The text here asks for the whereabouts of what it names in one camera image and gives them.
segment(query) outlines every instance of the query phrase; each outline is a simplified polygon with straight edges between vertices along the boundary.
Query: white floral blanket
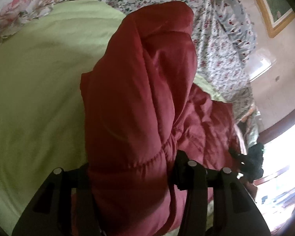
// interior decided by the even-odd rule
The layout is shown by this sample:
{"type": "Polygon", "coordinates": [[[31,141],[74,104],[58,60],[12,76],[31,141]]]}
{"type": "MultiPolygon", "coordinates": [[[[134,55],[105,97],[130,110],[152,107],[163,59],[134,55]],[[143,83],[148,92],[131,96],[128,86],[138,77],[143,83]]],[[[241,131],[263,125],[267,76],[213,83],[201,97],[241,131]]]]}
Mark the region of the white floral blanket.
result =
{"type": "MultiPolygon", "coordinates": [[[[66,0],[0,0],[0,44],[21,27],[47,15],[53,4],[66,0]]],[[[101,0],[128,14],[142,6],[171,0],[101,0]]],[[[194,11],[192,39],[198,55],[197,72],[227,102],[233,103],[234,115],[240,119],[250,108],[253,97],[249,78],[232,42],[214,17],[213,0],[180,0],[194,11]]]]}

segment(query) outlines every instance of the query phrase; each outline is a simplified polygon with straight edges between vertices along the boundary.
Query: red fabric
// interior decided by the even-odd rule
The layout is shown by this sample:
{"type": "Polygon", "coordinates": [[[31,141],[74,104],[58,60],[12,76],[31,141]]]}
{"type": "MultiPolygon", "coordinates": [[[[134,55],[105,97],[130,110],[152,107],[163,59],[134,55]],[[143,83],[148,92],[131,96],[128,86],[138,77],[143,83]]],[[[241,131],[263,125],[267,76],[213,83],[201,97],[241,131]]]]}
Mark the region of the red fabric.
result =
{"type": "Polygon", "coordinates": [[[109,236],[179,226],[186,192],[168,185],[177,149],[207,168],[237,167],[228,153],[238,149],[231,105],[193,84],[192,25],[183,2],[139,9],[82,75],[89,177],[109,236]]]}

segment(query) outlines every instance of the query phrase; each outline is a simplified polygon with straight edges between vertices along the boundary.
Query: floral fabric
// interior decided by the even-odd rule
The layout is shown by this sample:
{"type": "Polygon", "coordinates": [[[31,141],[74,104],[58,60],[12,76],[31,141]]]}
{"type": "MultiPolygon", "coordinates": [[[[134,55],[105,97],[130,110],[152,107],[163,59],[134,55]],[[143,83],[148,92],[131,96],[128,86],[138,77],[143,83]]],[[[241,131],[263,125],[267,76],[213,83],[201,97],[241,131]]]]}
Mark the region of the floral fabric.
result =
{"type": "MultiPolygon", "coordinates": [[[[66,0],[0,0],[0,43],[26,22],[47,15],[53,4],[66,0]]],[[[129,14],[143,6],[171,0],[100,0],[129,14]]],[[[197,72],[227,102],[233,103],[236,119],[250,108],[253,97],[248,75],[232,41],[215,17],[214,0],[184,1],[194,12],[192,39],[198,55],[197,72]]]]}
{"type": "Polygon", "coordinates": [[[256,48],[256,32],[240,0],[214,0],[216,18],[232,40],[239,58],[248,61],[249,54],[256,48]]]}

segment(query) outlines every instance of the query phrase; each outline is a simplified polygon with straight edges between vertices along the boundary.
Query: quilted red fabric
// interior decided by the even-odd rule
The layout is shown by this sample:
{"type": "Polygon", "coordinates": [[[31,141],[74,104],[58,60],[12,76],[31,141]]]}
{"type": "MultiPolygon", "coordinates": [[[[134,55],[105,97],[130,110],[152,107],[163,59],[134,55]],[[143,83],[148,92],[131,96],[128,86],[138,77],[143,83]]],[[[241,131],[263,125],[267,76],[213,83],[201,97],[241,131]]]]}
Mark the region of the quilted red fabric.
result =
{"type": "Polygon", "coordinates": [[[139,9],[82,75],[89,178],[109,236],[179,226],[186,192],[169,184],[178,149],[207,168],[238,166],[228,153],[238,150],[231,104],[211,101],[193,84],[192,25],[183,2],[139,9]]]}

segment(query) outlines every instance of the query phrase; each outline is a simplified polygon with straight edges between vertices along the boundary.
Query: picture frame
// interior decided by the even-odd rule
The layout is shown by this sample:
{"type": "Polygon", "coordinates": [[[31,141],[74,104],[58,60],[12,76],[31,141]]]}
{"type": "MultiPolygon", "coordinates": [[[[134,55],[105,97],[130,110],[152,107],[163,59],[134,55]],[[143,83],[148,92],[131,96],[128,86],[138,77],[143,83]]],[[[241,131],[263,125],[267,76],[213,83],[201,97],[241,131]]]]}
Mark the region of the picture frame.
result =
{"type": "Polygon", "coordinates": [[[286,0],[256,0],[270,38],[279,34],[294,18],[286,0]]]}

